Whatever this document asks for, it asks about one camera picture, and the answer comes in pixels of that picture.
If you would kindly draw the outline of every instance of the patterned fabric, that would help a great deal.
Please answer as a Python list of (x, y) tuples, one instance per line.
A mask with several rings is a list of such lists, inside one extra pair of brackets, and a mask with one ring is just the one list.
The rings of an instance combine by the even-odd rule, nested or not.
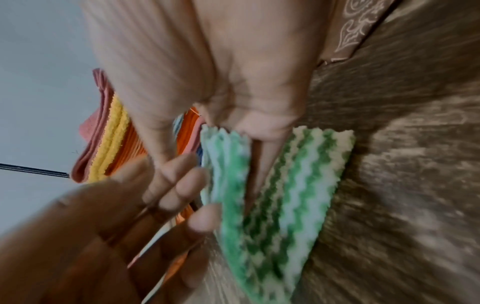
[(353, 131), (298, 127), (244, 219), (251, 141), (203, 126), (203, 203), (221, 202), (217, 235), (239, 285), (257, 303), (289, 303), (354, 145)]
[(336, 0), (320, 61), (350, 58), (395, 0)]

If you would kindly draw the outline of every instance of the wooden surface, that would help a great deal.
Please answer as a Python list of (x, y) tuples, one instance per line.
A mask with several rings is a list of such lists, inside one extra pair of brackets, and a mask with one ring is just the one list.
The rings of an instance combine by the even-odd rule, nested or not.
[[(357, 144), (293, 303), (480, 301), (479, 74), (479, 0), (405, 0), (316, 72), (302, 124)], [(249, 303), (208, 246), (190, 302)]]

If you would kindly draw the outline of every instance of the green and white crochet piece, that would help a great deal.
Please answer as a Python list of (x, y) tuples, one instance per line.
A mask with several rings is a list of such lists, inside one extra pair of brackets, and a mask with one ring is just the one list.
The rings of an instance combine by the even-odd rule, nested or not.
[(201, 198), (223, 204), (218, 238), (234, 277), (254, 302), (289, 303), (353, 149), (353, 131), (295, 128), (245, 220), (251, 140), (204, 125), (200, 141), (202, 166), (211, 171)]

